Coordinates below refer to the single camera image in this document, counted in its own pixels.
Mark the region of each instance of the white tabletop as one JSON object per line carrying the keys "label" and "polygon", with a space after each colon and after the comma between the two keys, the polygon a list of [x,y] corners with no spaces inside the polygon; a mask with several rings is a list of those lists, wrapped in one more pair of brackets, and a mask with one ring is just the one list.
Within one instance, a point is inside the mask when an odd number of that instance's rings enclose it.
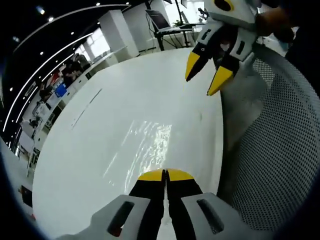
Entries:
{"label": "white tabletop", "polygon": [[189,172],[217,193],[223,154],[220,93],[206,96],[213,62],[186,83],[191,48],[162,51],[95,74],[73,97],[43,145],[33,210],[49,238],[75,234],[93,213],[158,168]]}

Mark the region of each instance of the monitor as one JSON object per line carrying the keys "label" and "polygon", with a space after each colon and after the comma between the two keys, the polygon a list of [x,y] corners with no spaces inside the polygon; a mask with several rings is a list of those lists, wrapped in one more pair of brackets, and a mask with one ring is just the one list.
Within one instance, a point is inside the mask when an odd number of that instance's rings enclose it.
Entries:
{"label": "monitor", "polygon": [[146,13],[151,18],[152,22],[156,26],[158,30],[170,27],[170,24],[167,22],[165,17],[161,14],[161,12],[156,10],[145,10]]}
{"label": "monitor", "polygon": [[181,0],[181,5],[187,8],[187,0]]}
{"label": "monitor", "polygon": [[181,11],[181,16],[182,16],[182,18],[183,18],[183,21],[184,21],[186,24],[189,24],[189,21],[188,21],[186,15],[185,15],[184,11]]}

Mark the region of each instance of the cable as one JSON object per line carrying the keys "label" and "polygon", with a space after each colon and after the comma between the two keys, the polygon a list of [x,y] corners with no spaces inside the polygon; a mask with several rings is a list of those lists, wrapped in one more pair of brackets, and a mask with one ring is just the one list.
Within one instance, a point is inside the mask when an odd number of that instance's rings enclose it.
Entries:
{"label": "cable", "polygon": [[149,20],[149,18],[148,18],[148,14],[147,14],[147,13],[145,13],[145,18],[146,18],[146,21],[147,21],[147,23],[148,23],[149,34],[150,34],[151,39],[152,39],[152,53],[154,53],[155,45],[156,45],[156,44],[155,44],[155,39],[154,39],[155,32],[152,31],[151,28],[150,28],[150,20]]}
{"label": "cable", "polygon": [[180,44],[181,48],[183,48],[184,46],[182,46],[182,44],[181,44],[181,42],[178,40],[176,34],[174,33],[173,35],[174,35],[174,37],[175,37],[175,40],[177,40],[177,42]]}
{"label": "cable", "polygon": [[172,43],[174,44],[175,48],[178,49],[177,45],[175,44],[174,40],[173,40],[172,37],[171,37],[171,34],[169,34],[169,37],[170,37]]}
{"label": "cable", "polygon": [[191,31],[191,38],[192,38],[193,42],[196,43],[194,30],[195,30],[195,28],[193,27],[192,31]]}
{"label": "cable", "polygon": [[162,40],[162,41],[163,41],[163,40],[165,40],[168,44],[170,44],[171,46],[173,46],[173,47],[177,48],[177,46],[173,45],[171,42],[169,42],[168,40],[164,39],[164,37],[163,37],[163,36],[162,36],[162,39],[161,39],[161,40]]}

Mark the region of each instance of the glass window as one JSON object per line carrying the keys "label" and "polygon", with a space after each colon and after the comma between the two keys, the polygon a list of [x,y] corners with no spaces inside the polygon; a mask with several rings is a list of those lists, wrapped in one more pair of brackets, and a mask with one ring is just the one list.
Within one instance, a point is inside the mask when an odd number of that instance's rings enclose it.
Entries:
{"label": "glass window", "polygon": [[87,53],[87,51],[85,50],[85,47],[83,45],[80,45],[80,47],[78,47],[75,51],[76,54],[80,54],[80,55],[84,55],[85,58],[90,61],[90,57]]}
{"label": "glass window", "polygon": [[87,38],[87,43],[95,58],[104,52],[110,51],[109,44],[107,43],[100,28],[95,30],[93,34]]}
{"label": "glass window", "polygon": [[87,39],[86,39],[86,42],[91,45],[94,41],[92,40],[92,37],[89,36]]}
{"label": "glass window", "polygon": [[85,47],[84,47],[83,45],[80,45],[80,50],[81,50],[82,52],[84,52],[84,51],[85,51]]}
{"label": "glass window", "polygon": [[[173,24],[177,21],[180,20],[178,9],[176,4],[169,4],[167,2],[163,2],[166,14],[168,15],[169,18],[169,24],[173,26]],[[180,8],[180,11],[185,14],[185,17],[187,18],[188,22],[190,24],[195,24],[199,23],[200,20],[200,12],[198,11],[198,8],[202,8],[204,10],[205,4],[203,0],[188,0],[187,1],[187,8],[185,8],[183,5],[181,5],[180,1],[178,1],[178,5]]]}

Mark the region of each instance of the ceiling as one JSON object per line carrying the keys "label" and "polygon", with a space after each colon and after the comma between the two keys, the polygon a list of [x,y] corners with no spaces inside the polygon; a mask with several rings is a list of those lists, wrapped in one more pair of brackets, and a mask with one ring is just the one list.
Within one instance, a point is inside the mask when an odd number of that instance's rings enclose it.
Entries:
{"label": "ceiling", "polygon": [[[95,7],[97,2],[100,2],[99,7]],[[0,133],[5,141],[19,128],[19,125],[15,122],[25,104],[26,100],[23,100],[23,96],[28,87],[35,81],[41,81],[57,65],[56,61],[60,63],[74,52],[73,48],[77,49],[86,39],[84,38],[61,51],[34,75],[15,102],[5,132],[3,132],[3,126],[12,103],[33,73],[57,51],[97,29],[99,27],[98,19],[107,11],[128,9],[127,6],[111,7],[103,5],[125,5],[126,2],[130,2],[130,0],[41,0],[22,1],[19,4],[14,1],[5,1],[1,4],[1,10],[7,12],[1,13],[4,37],[1,37],[3,42],[0,53],[4,105],[3,108],[0,107]],[[130,7],[141,3],[144,3],[144,0],[132,0]],[[40,14],[37,11],[37,6],[41,6],[45,13]],[[59,16],[88,7],[95,8],[56,19]],[[54,17],[55,20],[48,24],[49,17]],[[43,25],[45,25],[43,28],[30,36],[31,33]],[[13,37],[17,37],[19,42],[14,41]]]}

